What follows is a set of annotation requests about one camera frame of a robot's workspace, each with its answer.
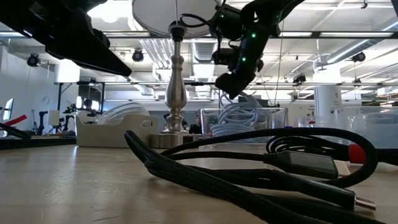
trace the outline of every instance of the wooden table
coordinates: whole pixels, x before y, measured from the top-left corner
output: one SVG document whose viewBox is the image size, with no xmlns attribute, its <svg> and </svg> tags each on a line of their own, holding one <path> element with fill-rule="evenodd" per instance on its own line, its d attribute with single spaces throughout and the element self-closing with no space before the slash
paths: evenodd
<svg viewBox="0 0 398 224">
<path fill-rule="evenodd" d="M 259 149 L 250 152 L 261 153 Z M 213 169 L 257 168 L 260 162 L 192 159 Z M 363 215 L 398 223 L 398 168 L 379 165 L 353 187 L 377 203 Z M 2 224 L 264 223 L 235 205 L 153 177 L 129 149 L 54 146 L 0 151 Z"/>
</svg>

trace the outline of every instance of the red object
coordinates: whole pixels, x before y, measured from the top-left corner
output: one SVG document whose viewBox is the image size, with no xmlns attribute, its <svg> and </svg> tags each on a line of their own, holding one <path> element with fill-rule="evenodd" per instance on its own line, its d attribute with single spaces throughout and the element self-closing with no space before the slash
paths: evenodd
<svg viewBox="0 0 398 224">
<path fill-rule="evenodd" d="M 361 146 L 357 144 L 350 144 L 348 146 L 349 161 L 353 164 L 364 164 L 366 155 Z"/>
<path fill-rule="evenodd" d="M 26 115 L 22 115 L 22 116 L 20 116 L 19 118 L 16 118 L 16 119 L 7 121 L 7 122 L 5 122 L 4 124 L 5 124 L 5 125 L 8 125 L 8 126 L 12 126 L 12 125 L 14 125 L 14 124 L 20 123 L 21 121 L 23 121 L 23 120 L 25 120 L 25 119 L 27 119 L 27 116 L 26 116 Z"/>
</svg>

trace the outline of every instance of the ceiling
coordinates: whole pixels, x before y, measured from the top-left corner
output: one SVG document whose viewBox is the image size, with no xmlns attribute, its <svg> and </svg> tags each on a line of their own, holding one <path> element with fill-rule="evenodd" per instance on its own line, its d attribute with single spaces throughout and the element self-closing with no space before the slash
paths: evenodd
<svg viewBox="0 0 398 224">
<path fill-rule="evenodd" d="M 92 16 L 93 27 L 106 31 L 140 30 L 140 26 L 132 19 L 132 15 L 129 13 L 131 12 L 131 2 L 118 2 L 122 2 L 120 3 L 122 5 L 114 9 L 117 10 L 116 12 L 112 12 L 112 8 L 110 7 L 105 8 L 105 10 L 110 10 L 107 13 L 108 17 L 110 14 L 118 15 L 118 17 L 110 18 L 114 22 L 105 22 L 101 18 L 104 13 L 100 11 Z M 249 1 L 227 1 L 228 4 L 234 7 L 243 7 L 247 2 Z M 398 21 L 397 15 L 392 8 L 391 0 L 368 0 L 369 7 L 361 9 L 363 2 L 363 0 L 306 0 L 294 9 L 285 21 L 279 24 L 279 27 L 289 31 L 381 31 L 385 24 Z M 7 27 L 0 26 L 0 29 L 7 30 Z M 57 62 L 55 58 L 46 54 L 44 47 L 35 40 L 9 39 L 5 41 L 9 42 L 12 52 L 20 57 L 28 57 L 30 53 L 39 53 L 42 60 L 49 60 L 52 63 Z M 111 50 L 136 72 L 133 73 L 135 81 L 156 81 L 154 76 L 150 74 L 154 68 L 154 63 L 145 49 L 143 50 L 144 61 L 133 62 L 131 59 L 134 49 L 144 48 L 138 39 L 111 39 L 110 41 Z M 307 81 L 310 81 L 314 73 L 311 67 L 311 60 L 315 60 L 318 55 L 332 54 L 353 41 L 355 40 L 270 39 L 264 49 L 264 56 L 262 58 L 265 66 L 257 74 L 256 80 L 261 81 L 261 77 L 263 77 L 264 81 L 276 82 L 279 77 L 280 82 L 286 80 L 291 82 L 292 78 L 300 72 L 306 74 Z M 223 43 L 221 47 L 228 47 L 228 45 Z M 397 50 L 398 40 L 385 40 L 364 50 L 366 60 L 357 63 L 356 69 L 353 69 L 352 62 L 340 63 L 343 80 L 353 80 L 355 76 L 371 74 L 372 72 L 382 70 L 392 63 L 396 63 L 394 59 L 398 56 Z M 183 66 L 184 77 L 195 78 L 196 74 L 192 69 L 192 63 L 195 62 L 192 54 L 192 43 L 183 43 L 182 55 L 185 58 Z M 227 68 L 217 65 L 214 67 L 214 72 L 209 75 L 208 80 L 213 81 L 218 75 L 224 72 L 227 72 Z M 373 76 L 367 82 L 379 82 L 385 78 L 398 76 L 396 72 L 398 72 L 398 69 L 390 69 L 388 72 Z M 82 71 L 81 75 L 92 76 L 97 79 L 106 77 L 107 80 L 117 80 L 112 74 L 89 70 Z"/>
</svg>

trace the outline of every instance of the table surface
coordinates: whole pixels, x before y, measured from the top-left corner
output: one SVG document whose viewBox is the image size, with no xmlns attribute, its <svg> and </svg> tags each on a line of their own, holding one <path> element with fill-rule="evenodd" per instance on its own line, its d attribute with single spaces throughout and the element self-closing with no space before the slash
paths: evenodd
<svg viewBox="0 0 398 224">
<path fill-rule="evenodd" d="M 129 149 L 54 146 L 0 154 L 2 224 L 264 223 L 229 202 L 152 176 Z M 266 166 L 231 159 L 183 163 L 212 169 Z M 361 208 L 358 212 L 397 223 L 397 175 L 398 167 L 380 164 L 370 179 L 352 187 L 359 197 L 377 204 L 376 212 Z"/>
</svg>

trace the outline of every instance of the coiled white cable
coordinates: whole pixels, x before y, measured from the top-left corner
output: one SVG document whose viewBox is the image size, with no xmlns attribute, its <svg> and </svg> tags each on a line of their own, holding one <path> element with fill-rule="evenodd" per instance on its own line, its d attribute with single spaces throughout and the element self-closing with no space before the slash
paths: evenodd
<svg viewBox="0 0 398 224">
<path fill-rule="evenodd" d="M 117 106 L 112 108 L 105 113 L 103 113 L 99 119 L 98 124 L 118 124 L 127 114 L 142 114 L 149 116 L 147 110 L 145 110 L 144 106 L 140 103 L 132 102 L 126 103 L 121 106 Z"/>
<path fill-rule="evenodd" d="M 221 96 L 221 105 L 224 106 L 222 99 L 226 98 L 229 104 L 224 106 L 221 114 L 218 116 L 218 124 L 213 125 L 210 130 L 213 133 L 213 137 L 223 136 L 227 134 L 243 133 L 246 131 L 254 131 L 254 125 L 259 119 L 258 108 L 261 105 L 257 100 L 245 93 L 241 93 L 242 96 L 248 99 L 247 102 L 233 103 L 227 96 L 226 93 Z M 239 116 L 239 119 L 234 119 L 233 116 Z M 255 139 L 245 139 L 239 142 L 253 142 Z"/>
</svg>

